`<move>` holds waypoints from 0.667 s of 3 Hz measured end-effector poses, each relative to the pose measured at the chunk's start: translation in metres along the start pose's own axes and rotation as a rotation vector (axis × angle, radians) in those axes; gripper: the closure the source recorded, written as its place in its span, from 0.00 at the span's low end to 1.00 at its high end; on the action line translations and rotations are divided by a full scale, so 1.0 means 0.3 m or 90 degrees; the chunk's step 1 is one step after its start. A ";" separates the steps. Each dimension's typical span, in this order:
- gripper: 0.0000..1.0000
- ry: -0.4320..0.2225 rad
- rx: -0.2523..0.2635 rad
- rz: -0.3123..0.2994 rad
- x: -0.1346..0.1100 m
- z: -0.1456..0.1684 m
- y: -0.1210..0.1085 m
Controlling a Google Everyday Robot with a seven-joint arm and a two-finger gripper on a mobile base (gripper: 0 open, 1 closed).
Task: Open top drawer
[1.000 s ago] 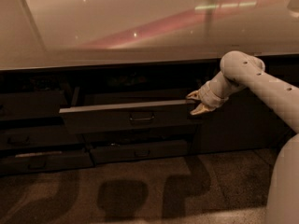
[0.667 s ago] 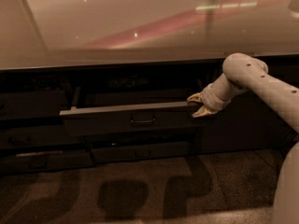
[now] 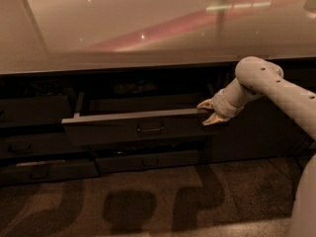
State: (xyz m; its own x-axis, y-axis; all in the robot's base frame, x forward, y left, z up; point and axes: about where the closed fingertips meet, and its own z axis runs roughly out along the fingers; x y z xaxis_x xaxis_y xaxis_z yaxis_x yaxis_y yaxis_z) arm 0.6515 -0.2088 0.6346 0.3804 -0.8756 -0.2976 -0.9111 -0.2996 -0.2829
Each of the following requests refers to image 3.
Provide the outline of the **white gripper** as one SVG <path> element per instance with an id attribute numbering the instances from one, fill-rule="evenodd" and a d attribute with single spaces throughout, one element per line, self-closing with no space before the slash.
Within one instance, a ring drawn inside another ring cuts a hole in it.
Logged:
<path id="1" fill-rule="evenodd" d="M 200 102 L 197 108 L 214 110 L 214 113 L 202 122 L 204 126 L 229 121 L 229 118 L 235 118 L 243 110 L 243 107 L 235 107 L 228 102 L 224 90 L 217 92 L 212 99 Z"/>

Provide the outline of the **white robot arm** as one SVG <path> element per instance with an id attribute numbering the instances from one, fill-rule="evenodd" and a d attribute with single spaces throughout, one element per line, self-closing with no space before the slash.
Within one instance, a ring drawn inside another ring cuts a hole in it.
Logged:
<path id="1" fill-rule="evenodd" d="M 256 56 L 241 59 L 235 79 L 197 106 L 212 110 L 205 125 L 236 117 L 248 103 L 265 96 L 316 140 L 316 94 L 283 78 L 282 69 Z M 288 237 L 316 237 L 316 155 L 306 164 L 293 205 Z"/>

